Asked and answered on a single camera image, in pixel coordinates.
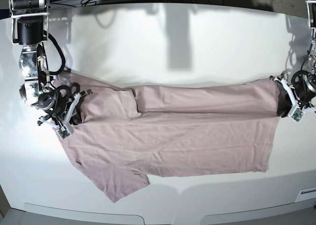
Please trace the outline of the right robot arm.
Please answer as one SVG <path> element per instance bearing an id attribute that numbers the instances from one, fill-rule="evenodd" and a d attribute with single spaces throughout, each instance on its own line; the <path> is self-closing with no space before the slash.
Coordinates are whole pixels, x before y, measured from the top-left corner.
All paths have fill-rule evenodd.
<path id="1" fill-rule="evenodd" d="M 86 93 L 80 86 L 55 87 L 54 78 L 61 74 L 66 65 L 65 56 L 55 38 L 48 32 L 50 0 L 8 0 L 12 18 L 12 42 L 22 46 L 19 68 L 24 77 L 20 94 L 24 102 L 46 113 L 38 125 L 52 120 L 58 127 L 67 123 L 82 123 L 80 103 Z M 50 40 L 55 46 L 61 66 L 50 71 L 44 42 Z"/>

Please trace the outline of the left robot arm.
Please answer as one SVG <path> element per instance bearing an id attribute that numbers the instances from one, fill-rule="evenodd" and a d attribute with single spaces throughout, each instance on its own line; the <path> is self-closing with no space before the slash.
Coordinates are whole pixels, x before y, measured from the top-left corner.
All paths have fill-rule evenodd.
<path id="1" fill-rule="evenodd" d="M 311 31 L 307 53 L 297 71 L 291 73 L 285 70 L 279 77 L 274 77 L 281 88 L 277 115 L 289 117 L 297 123 L 306 113 L 316 111 L 316 106 L 312 104 L 316 97 L 316 0 L 305 0 L 305 3 Z"/>

